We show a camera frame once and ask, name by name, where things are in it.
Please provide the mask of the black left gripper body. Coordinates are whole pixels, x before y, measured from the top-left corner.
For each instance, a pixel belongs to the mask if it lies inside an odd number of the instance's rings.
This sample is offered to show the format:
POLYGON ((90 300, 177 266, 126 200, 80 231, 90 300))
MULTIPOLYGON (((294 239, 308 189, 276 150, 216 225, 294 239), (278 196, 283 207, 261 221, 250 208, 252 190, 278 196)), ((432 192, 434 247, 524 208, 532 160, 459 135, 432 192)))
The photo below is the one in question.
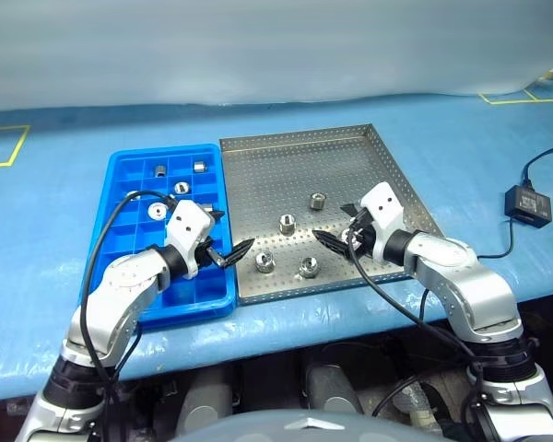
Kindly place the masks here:
POLYGON ((214 240, 211 237, 207 237, 198 244, 195 249, 195 261, 199 268, 206 268, 212 264, 222 268, 224 264, 224 258, 218 251, 214 249, 214 240))

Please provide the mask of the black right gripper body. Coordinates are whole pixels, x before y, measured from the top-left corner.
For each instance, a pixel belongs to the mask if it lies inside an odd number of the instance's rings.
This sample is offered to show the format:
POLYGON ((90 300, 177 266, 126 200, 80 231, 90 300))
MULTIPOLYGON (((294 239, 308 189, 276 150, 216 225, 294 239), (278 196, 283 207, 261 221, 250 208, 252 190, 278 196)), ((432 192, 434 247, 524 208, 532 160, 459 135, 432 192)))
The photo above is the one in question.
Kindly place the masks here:
POLYGON ((352 241, 357 241, 357 251, 361 256, 372 257, 372 250, 375 244, 375 230, 372 225, 373 219, 367 209, 360 209, 350 223, 353 235, 348 236, 352 241))

